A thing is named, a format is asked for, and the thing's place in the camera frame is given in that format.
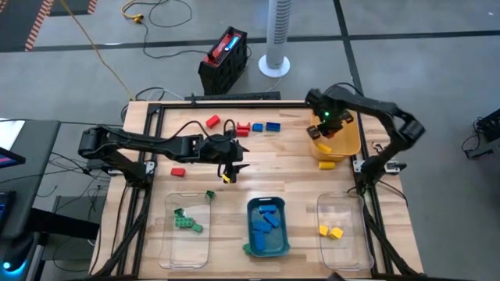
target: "red block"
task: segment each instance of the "red block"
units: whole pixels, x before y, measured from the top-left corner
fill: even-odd
[[[248,123],[246,126],[242,126],[240,125],[240,123],[238,122],[237,125],[236,125],[236,129],[237,130],[250,130],[250,123]]]
[[[248,137],[248,130],[236,129],[236,137]]]
[[[215,125],[220,123],[220,118],[215,114],[212,116],[210,119],[206,120],[206,126],[210,129],[212,129]]]
[[[170,170],[170,175],[172,176],[184,176],[185,173],[186,169],[184,168],[172,168],[172,170]]]

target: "blue lego brick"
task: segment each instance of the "blue lego brick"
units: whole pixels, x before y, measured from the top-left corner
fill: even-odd
[[[266,123],[266,130],[267,131],[279,132],[280,128],[281,128],[281,124],[279,124],[279,123],[272,123],[272,122]]]
[[[264,214],[264,219],[270,223],[274,228],[277,228],[280,225],[280,222],[270,213]]]
[[[276,205],[259,206],[259,213],[263,214],[265,212],[270,212],[271,214],[274,214],[276,212]]]
[[[257,251],[264,251],[266,249],[266,239],[264,238],[264,233],[261,231],[254,231],[255,236],[255,248]]]
[[[252,125],[252,131],[254,131],[254,132],[262,132],[263,128],[264,128],[264,125],[260,124],[260,123],[254,123]]]
[[[257,221],[257,222],[253,222],[253,229],[257,230],[257,231],[262,231],[264,233],[270,233],[271,232],[271,225],[267,222]]]

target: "blue tray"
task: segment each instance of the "blue tray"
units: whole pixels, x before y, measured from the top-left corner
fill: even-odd
[[[276,205],[277,210],[273,216],[280,221],[277,228],[271,230],[271,233],[264,233],[266,240],[266,249],[258,251],[255,247],[255,235],[253,233],[253,222],[266,221],[263,214],[259,212],[261,205]],[[248,216],[248,239],[250,242],[250,251],[256,257],[277,257],[286,255],[290,250],[288,243],[287,224],[284,219],[284,201],[279,197],[261,197],[253,198],[247,204]]]

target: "gray floor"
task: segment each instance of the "gray floor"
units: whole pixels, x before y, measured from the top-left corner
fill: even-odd
[[[143,28],[125,22],[118,8],[125,0],[99,0],[93,16],[78,16],[97,43],[142,42]],[[193,20],[169,30],[151,28],[150,41],[215,39],[227,25],[266,34],[266,1],[190,0]],[[494,0],[350,0],[342,2],[350,34],[396,34],[500,30],[500,4]],[[155,13],[155,20],[174,23],[186,16],[179,3]],[[331,0],[294,0],[290,34],[339,35]],[[47,18],[37,46],[87,44],[68,17]],[[500,182],[498,158],[468,161],[460,150],[472,133],[472,122],[500,105],[500,37],[355,41],[355,60],[366,96],[395,101],[413,112],[426,135],[400,159],[405,193],[425,272],[430,276],[496,280],[500,252]],[[195,46],[208,50],[209,46]],[[233,93],[264,91],[276,80],[257,69],[264,44],[252,44],[248,71]],[[185,48],[154,48],[173,53]],[[132,91],[163,86],[179,95],[202,94],[197,68],[200,54],[167,60],[145,57],[141,49],[102,52]],[[340,41],[290,43],[291,72],[277,89],[283,98],[304,98],[311,87],[351,81]],[[91,51],[2,53],[2,116],[119,123],[127,96]],[[55,151],[77,157],[80,132],[86,126],[65,125]],[[79,175],[46,176],[41,194],[55,184],[55,194],[80,195],[89,179]],[[54,198],[37,201],[51,209]],[[48,267],[43,280],[67,279],[67,272]]]

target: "green lego brick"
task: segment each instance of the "green lego brick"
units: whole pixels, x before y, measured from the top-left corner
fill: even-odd
[[[200,226],[199,224],[194,224],[193,227],[191,227],[194,231],[197,233],[202,233],[203,232],[203,226]]]
[[[205,198],[206,198],[206,200],[208,200],[208,201],[212,201],[212,200],[213,200],[213,198],[215,198],[215,197],[216,197],[216,193],[215,193],[215,192],[210,191],[210,190],[207,190],[207,191],[206,191],[206,194],[205,194]]]
[[[175,214],[176,218],[183,218],[186,216],[186,214],[184,213],[184,209],[182,208],[175,209],[173,213]]]
[[[194,224],[193,218],[175,218],[175,226],[179,228],[193,227]]]
[[[252,251],[250,251],[250,244],[243,245],[243,251],[245,251],[245,254],[251,254]]]

